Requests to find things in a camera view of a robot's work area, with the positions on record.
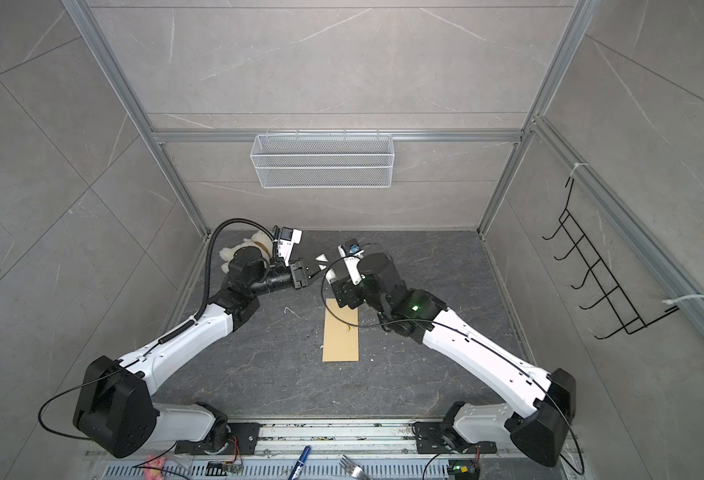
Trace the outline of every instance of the blue marker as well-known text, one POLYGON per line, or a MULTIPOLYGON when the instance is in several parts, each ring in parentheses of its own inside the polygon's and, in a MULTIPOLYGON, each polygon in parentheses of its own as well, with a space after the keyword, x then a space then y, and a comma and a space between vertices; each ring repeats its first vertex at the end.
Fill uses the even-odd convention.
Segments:
POLYGON ((296 462, 296 466, 294 466, 293 470, 291 470, 288 480, 296 480, 299 478, 299 475, 301 475, 301 471, 303 470, 303 466, 307 464, 307 457, 309 456, 309 451, 311 449, 312 447, 310 446, 304 447, 304 451, 301 452, 301 456, 299 457, 298 462, 296 462))

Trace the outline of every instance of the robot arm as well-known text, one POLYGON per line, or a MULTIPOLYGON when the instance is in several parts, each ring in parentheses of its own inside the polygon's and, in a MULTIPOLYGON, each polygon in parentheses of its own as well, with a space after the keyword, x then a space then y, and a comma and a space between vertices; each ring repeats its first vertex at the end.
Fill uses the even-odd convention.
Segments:
POLYGON ((492 431, 494 438, 508 435, 536 462, 557 464, 575 415, 576 384, 569 373, 549 373, 517 358, 474 330, 433 294, 409 289, 386 254, 361 257, 355 239, 341 245, 340 251, 349 272, 341 279, 334 274, 331 282, 340 306, 367 303, 378 313, 382 328, 441 352, 506 401, 503 408, 490 410, 455 404, 443 421, 443 438, 451 447, 463 451, 489 440, 486 435, 492 431), (499 435, 501 426, 506 432, 499 435))
MULTIPOLYGON (((299 230, 289 230, 288 238, 279 240, 280 253, 288 257, 299 239, 299 230)), ((328 270, 325 276, 340 306, 367 303, 378 313, 382 328, 455 360, 506 401, 492 406, 491 414, 486 406, 455 404, 443 421, 443 436, 451 447, 464 450, 500 438, 511 440, 543 465, 556 464, 574 415, 575 381, 567 372, 550 374, 520 360, 431 293, 407 288, 387 255, 363 256, 355 239, 339 246, 339 252, 348 275, 338 278, 328 270)), ((257 247, 241 248, 199 320, 190 316, 119 360, 102 357, 88 367, 84 383, 93 383, 80 391, 75 427, 118 458, 166 440, 200 442, 206 450, 219 450, 228 438, 223 413, 204 404, 153 404, 150 396, 184 363, 248 321, 259 307, 259 295, 304 288, 321 277, 324 268, 305 259, 270 266, 257 247)))

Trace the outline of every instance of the stuffed animal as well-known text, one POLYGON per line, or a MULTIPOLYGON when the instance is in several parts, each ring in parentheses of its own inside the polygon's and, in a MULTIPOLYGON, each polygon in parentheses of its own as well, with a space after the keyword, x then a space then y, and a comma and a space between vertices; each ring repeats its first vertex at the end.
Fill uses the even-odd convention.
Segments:
POLYGON ((225 274, 229 273, 229 262, 234 258, 234 252, 237 249, 244 246, 257 246, 261 251, 261 256, 263 256, 267 261, 272 257, 272 240, 261 230, 257 231, 251 236, 251 238, 243 238, 243 243, 240 245, 233 246, 232 248, 224 247, 219 252, 219 256, 223 260, 223 265, 221 269, 225 274))

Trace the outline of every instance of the zip tie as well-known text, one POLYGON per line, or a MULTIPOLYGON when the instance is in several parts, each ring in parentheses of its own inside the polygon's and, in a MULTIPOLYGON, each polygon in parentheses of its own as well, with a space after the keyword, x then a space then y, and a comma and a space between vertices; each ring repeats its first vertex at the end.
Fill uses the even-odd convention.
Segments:
POLYGON ((691 298, 704 298, 704 295, 701 293, 691 293, 690 295, 678 296, 675 299, 662 300, 662 302, 664 302, 667 305, 674 305, 677 302, 681 302, 683 300, 688 300, 691 298))
POLYGON ((573 174, 576 172, 576 169, 579 168, 581 165, 588 165, 588 164, 573 164, 573 170, 570 171, 570 175, 568 177, 573 177, 573 174))

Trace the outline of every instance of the pink object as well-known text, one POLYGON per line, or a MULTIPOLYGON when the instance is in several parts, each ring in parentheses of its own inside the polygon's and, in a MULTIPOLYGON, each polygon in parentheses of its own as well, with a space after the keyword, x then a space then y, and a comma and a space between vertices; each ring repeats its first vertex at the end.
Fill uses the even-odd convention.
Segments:
POLYGON ((155 458, 151 462, 144 464, 146 467, 154 468, 144 468, 144 480, 164 480, 165 477, 162 476, 160 470, 155 470, 155 468, 163 468, 165 465, 165 457, 155 458))

